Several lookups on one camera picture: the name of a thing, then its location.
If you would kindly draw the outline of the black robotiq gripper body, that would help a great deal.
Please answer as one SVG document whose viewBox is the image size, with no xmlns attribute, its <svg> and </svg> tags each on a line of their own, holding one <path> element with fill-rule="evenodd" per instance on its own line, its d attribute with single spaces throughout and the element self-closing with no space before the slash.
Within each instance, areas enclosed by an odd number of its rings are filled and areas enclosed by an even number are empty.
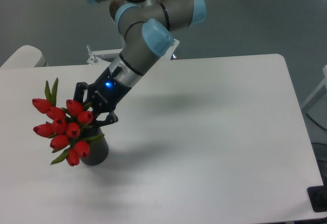
<svg viewBox="0 0 327 224">
<path fill-rule="evenodd" d="M 94 83 L 87 85 L 86 101 L 92 102 L 91 107 L 95 114 L 114 111 L 116 105 L 131 90 L 116 79 L 122 71 L 123 68 L 120 66 L 115 67 L 113 71 L 106 68 Z"/>
</svg>

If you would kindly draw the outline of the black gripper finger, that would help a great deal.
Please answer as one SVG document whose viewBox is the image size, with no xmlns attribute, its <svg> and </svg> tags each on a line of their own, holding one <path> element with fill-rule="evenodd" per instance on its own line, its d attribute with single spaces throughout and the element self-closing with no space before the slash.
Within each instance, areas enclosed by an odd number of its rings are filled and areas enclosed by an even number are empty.
<svg viewBox="0 0 327 224">
<path fill-rule="evenodd" d="M 117 115 L 114 113 L 114 111 L 110 111 L 103 120 L 100 120 L 101 115 L 105 115 L 105 114 L 104 113 L 103 114 L 95 114 L 95 117 L 94 117 L 93 121 L 91 122 L 91 125 L 93 127 L 102 127 L 102 126 L 106 126 L 106 125 L 111 125 L 113 123 L 116 123 L 119 120 Z"/>
<path fill-rule="evenodd" d="M 76 88 L 74 92 L 73 100 L 81 103 L 82 105 L 86 104 L 86 101 L 84 101 L 84 94 L 88 90 L 89 84 L 86 82 L 78 82 L 76 83 Z"/>
</svg>

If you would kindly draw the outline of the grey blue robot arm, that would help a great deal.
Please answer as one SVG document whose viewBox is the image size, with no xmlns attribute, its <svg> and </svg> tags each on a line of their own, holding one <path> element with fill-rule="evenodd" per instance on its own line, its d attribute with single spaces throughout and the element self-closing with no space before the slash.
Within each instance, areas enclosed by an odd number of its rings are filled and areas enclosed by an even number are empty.
<svg viewBox="0 0 327 224">
<path fill-rule="evenodd" d="M 101 127 L 117 122 L 116 105 L 173 45 L 172 31 L 202 23 L 205 0 L 89 0 L 110 1 L 110 14 L 125 47 L 92 84 L 79 82 L 74 99 L 90 103 L 95 118 L 107 113 Z"/>
</svg>

